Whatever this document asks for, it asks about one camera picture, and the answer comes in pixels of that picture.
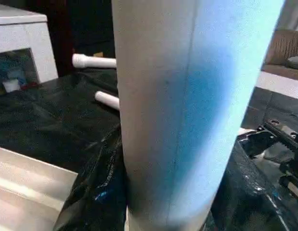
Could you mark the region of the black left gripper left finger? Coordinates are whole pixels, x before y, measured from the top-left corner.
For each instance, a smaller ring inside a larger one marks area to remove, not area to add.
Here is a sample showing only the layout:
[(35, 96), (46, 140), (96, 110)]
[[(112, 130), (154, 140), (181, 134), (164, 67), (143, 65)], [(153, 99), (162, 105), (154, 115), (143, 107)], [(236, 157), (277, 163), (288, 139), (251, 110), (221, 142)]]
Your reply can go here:
[(78, 173), (53, 230), (123, 231), (126, 213), (127, 174), (117, 125)]

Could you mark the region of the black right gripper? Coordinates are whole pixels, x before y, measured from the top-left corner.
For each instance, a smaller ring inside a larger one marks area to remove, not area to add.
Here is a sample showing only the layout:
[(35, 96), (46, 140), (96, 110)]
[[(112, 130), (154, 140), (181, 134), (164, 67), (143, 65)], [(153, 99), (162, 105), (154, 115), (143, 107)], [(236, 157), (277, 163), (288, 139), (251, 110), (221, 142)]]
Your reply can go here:
[(270, 119), (256, 130), (242, 129), (238, 142), (249, 158), (275, 164), (281, 175), (279, 184), (298, 193), (298, 132), (277, 119)]

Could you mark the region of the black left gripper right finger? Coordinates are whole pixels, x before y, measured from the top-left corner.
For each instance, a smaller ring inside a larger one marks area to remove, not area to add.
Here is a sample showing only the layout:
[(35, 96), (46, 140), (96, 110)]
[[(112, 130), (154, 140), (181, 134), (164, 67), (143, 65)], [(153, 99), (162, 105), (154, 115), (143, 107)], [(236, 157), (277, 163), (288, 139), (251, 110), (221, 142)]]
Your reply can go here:
[(211, 207), (220, 231), (298, 231), (298, 219), (235, 142)]

